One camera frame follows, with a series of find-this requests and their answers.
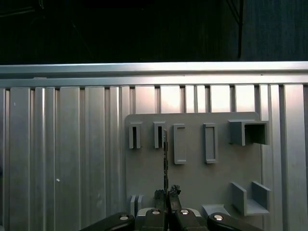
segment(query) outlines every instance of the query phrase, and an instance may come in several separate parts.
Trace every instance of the dark background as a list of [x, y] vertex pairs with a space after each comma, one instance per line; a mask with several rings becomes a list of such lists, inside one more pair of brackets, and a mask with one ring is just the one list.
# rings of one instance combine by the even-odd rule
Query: dark background
[[[308, 60], [307, 0], [244, 2], [240, 61]], [[45, 0], [44, 13], [0, 17], [0, 64], [239, 60], [225, 0], [87, 3]], [[30, 5], [0, 0], [0, 12]]]

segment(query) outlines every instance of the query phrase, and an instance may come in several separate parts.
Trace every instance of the rectangular slot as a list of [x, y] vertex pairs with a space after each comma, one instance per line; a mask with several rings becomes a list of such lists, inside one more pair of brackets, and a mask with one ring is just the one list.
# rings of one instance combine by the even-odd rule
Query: rectangular slot
[[216, 124], [204, 124], [205, 128], [205, 162], [218, 162], [218, 133]]
[[265, 124], [246, 124], [245, 142], [267, 144]]
[[155, 148], [163, 147], [163, 128], [165, 128], [165, 122], [154, 122]]
[[173, 125], [173, 137], [174, 137], [174, 163], [176, 165], [182, 165], [186, 163], [186, 137], [185, 137], [185, 125], [174, 124]]
[[137, 128], [133, 127], [133, 147], [137, 147]]
[[141, 123], [131, 123], [129, 125], [129, 148], [141, 148]]

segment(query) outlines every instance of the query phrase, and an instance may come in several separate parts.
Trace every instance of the metal pin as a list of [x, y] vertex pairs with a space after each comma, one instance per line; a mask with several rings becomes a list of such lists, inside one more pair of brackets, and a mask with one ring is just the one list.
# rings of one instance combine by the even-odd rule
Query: metal pin
[[127, 220], [127, 219], [128, 219], [128, 216], [126, 215], [120, 217], [120, 220]]
[[181, 210], [181, 213], [182, 213], [183, 215], [187, 215], [189, 212], [188, 212], [188, 210], [186, 210], [186, 209], [182, 209], [182, 210]]
[[214, 215], [215, 220], [223, 220], [223, 217], [221, 215]]

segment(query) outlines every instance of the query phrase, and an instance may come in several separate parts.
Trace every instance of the aluminum wall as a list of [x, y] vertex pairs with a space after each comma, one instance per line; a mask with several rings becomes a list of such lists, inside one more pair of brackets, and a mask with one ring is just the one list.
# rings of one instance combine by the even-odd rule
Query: aluminum wall
[[121, 134], [129, 114], [251, 111], [270, 121], [264, 228], [307, 230], [308, 63], [163, 65], [0, 67], [6, 231], [78, 231], [126, 210]]

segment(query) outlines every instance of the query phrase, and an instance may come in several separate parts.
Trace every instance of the small gray tab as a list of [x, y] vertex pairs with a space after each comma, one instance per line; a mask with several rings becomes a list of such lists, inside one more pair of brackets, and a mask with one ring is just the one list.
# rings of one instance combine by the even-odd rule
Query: small gray tab
[[165, 121], [163, 122], [154, 122], [154, 146], [155, 148], [164, 147], [164, 129], [165, 129]]
[[136, 201], [136, 195], [132, 195], [129, 206], [130, 206], [130, 214], [133, 215], [133, 216], [136, 215], [135, 201]]
[[202, 215], [205, 219], [207, 219], [208, 216], [210, 216], [213, 213], [223, 213], [226, 215], [230, 214], [227, 212], [225, 209], [225, 205], [223, 204], [218, 204], [218, 205], [202, 205]]
[[232, 182], [232, 205], [244, 216], [264, 215], [269, 212], [270, 189], [252, 182], [252, 199], [247, 198], [247, 191]]
[[138, 197], [138, 211], [140, 209], [142, 209], [142, 198], [143, 198], [143, 195], [139, 195], [139, 197]]
[[185, 124], [173, 125], [174, 138], [174, 163], [183, 165], [186, 163], [186, 137]]
[[130, 123], [129, 128], [129, 148], [141, 148], [141, 124], [142, 122]]
[[205, 131], [205, 162], [218, 163], [218, 129], [216, 124], [203, 124]]
[[268, 121], [229, 120], [230, 143], [245, 146], [251, 143], [269, 144]]

